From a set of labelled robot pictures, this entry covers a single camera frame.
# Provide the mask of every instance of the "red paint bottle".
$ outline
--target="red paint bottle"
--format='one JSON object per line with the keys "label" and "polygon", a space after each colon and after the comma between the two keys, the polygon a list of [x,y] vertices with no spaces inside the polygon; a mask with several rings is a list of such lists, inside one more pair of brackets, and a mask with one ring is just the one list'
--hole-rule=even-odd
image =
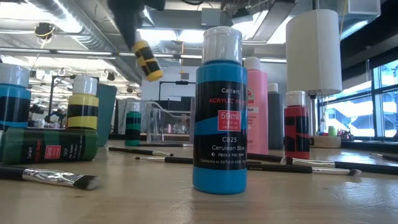
{"label": "red paint bottle", "polygon": [[285,156],[309,159],[310,136],[308,134],[308,109],[305,107],[305,92],[287,92],[286,105]]}

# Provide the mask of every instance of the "lamp shade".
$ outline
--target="lamp shade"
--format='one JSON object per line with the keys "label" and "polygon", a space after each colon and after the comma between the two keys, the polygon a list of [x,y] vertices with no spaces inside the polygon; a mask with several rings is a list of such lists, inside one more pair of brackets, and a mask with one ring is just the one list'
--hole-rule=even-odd
{"label": "lamp shade", "polygon": [[340,35],[337,12],[319,9],[286,25],[287,88],[323,96],[341,92]]}

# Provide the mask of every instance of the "green paint bottle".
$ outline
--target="green paint bottle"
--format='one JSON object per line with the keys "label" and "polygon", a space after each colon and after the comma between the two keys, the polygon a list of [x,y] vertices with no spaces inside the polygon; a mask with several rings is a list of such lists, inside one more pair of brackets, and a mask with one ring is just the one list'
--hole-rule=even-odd
{"label": "green paint bottle", "polygon": [[126,146],[138,146],[141,139],[141,114],[139,112],[139,102],[128,104],[129,112],[126,115]]}
{"label": "green paint bottle", "polygon": [[90,161],[98,150],[94,130],[9,128],[0,138],[4,165]]}

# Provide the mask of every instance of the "pink bottle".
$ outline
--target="pink bottle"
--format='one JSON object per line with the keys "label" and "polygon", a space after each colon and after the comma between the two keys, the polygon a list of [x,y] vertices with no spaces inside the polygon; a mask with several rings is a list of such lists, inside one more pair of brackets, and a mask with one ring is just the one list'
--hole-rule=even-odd
{"label": "pink bottle", "polygon": [[244,61],[248,70],[248,153],[268,154],[268,80],[256,57]]}

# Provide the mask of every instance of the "blue paint bottle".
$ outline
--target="blue paint bottle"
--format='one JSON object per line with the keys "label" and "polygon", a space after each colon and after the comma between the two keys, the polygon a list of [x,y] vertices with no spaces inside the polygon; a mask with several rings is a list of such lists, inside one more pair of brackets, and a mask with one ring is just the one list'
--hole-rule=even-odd
{"label": "blue paint bottle", "polygon": [[210,194],[245,190],[247,71],[241,66],[242,35],[231,27],[204,33],[197,70],[193,186]]}
{"label": "blue paint bottle", "polygon": [[26,128],[29,118],[29,70],[0,63],[0,130]]}

